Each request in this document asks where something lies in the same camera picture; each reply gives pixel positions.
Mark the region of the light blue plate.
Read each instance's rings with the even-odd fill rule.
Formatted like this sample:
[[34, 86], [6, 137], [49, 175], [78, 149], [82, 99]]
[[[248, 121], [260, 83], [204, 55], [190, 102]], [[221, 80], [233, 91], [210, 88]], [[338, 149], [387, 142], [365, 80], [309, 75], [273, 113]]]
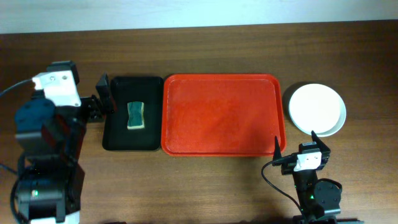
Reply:
[[305, 134], [311, 135], [314, 131], [318, 137], [328, 137], [343, 127], [347, 111], [341, 98], [308, 102], [291, 99], [289, 115], [294, 125]]

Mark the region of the green and yellow sponge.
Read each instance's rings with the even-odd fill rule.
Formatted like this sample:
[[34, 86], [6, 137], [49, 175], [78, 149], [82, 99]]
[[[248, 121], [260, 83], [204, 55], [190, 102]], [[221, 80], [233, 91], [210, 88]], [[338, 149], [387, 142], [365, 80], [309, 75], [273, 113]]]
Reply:
[[133, 101], [127, 104], [128, 130], [143, 129], [144, 124], [144, 103], [140, 101]]

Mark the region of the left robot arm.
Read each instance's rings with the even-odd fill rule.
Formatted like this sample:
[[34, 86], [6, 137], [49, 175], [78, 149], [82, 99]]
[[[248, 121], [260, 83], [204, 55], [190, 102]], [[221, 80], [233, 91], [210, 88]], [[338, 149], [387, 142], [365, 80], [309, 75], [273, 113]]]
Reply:
[[16, 140], [23, 149], [10, 195], [17, 223], [79, 223], [85, 173], [78, 163], [88, 123], [116, 111], [108, 75], [97, 95], [80, 97], [72, 61], [53, 62], [30, 78], [31, 99], [15, 114]]

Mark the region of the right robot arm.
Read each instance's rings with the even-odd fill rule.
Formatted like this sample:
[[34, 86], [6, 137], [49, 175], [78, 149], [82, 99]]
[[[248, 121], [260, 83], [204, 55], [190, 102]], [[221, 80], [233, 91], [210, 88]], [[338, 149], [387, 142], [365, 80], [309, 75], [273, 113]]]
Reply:
[[293, 217], [294, 223], [336, 223], [341, 213], [342, 185], [331, 179], [319, 179], [330, 158], [331, 150], [320, 138], [311, 132], [312, 141], [301, 143], [298, 152], [282, 156], [279, 142], [275, 140], [271, 164], [280, 166], [282, 175], [291, 175], [297, 193], [300, 215]]

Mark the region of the white plate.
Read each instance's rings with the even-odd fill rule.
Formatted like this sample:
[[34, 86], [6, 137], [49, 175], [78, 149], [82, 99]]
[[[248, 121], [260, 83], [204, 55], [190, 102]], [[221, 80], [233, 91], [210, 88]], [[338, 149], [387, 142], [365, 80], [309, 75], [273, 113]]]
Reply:
[[289, 98], [287, 111], [299, 130], [319, 137], [337, 133], [347, 117], [342, 97], [334, 89], [319, 83], [297, 88]]

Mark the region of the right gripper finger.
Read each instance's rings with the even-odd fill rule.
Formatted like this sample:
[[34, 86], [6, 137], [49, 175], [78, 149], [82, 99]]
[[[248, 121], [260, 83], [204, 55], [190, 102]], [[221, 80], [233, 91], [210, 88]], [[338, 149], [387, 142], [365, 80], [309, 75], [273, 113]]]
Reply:
[[274, 147], [275, 147], [275, 149], [274, 149], [274, 154], [273, 154], [272, 160], [277, 161], [282, 158], [281, 151], [280, 151], [280, 145], [279, 145], [277, 136], [274, 137]]
[[320, 149], [320, 152], [322, 154], [330, 154], [331, 150], [330, 148], [317, 136], [317, 134], [312, 131], [311, 132], [312, 135], [312, 141], [316, 142], [318, 148]]

